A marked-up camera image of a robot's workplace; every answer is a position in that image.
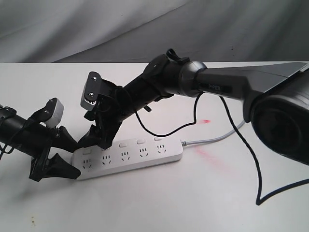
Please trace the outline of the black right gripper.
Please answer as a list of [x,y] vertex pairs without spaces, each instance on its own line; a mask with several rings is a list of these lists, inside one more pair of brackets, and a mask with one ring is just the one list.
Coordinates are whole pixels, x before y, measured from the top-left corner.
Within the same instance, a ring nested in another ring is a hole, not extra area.
[[112,82],[105,82],[103,92],[99,94],[98,101],[92,111],[84,115],[95,124],[90,126],[89,131],[78,141],[79,148],[97,145],[102,149],[112,146],[113,140],[122,124],[123,109],[118,94],[123,90],[122,86]]

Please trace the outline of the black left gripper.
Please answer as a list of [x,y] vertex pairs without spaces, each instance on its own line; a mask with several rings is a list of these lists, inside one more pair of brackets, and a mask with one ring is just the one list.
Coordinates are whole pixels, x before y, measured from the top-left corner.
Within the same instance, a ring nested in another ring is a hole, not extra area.
[[26,120],[26,132],[29,132],[27,153],[32,156],[29,178],[39,182],[43,178],[66,178],[77,179],[81,171],[67,163],[56,153],[51,159],[48,158],[53,140],[57,138],[57,147],[73,153],[79,147],[64,126],[49,128],[44,121],[47,114],[45,107],[34,112]]

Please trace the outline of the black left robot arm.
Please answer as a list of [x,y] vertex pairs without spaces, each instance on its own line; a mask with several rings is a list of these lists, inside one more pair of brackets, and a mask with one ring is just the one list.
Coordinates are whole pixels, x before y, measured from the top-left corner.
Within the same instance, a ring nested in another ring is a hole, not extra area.
[[51,177],[77,179],[81,175],[79,169],[67,163],[58,153],[48,158],[52,147],[70,153],[79,148],[64,126],[48,128],[35,115],[24,119],[17,115],[14,108],[1,106],[0,141],[11,147],[10,151],[1,148],[1,155],[17,149],[31,156],[29,179],[33,181]]

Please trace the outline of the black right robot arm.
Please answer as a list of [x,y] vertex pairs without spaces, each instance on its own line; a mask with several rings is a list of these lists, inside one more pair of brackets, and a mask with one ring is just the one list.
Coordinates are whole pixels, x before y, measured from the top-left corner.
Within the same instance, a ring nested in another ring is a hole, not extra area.
[[122,124],[152,102],[174,95],[215,94],[242,102],[243,119],[274,152],[309,162],[309,65],[305,62],[208,68],[180,58],[174,50],[154,58],[125,86],[90,72],[82,93],[85,118],[92,122],[82,147],[109,148]]

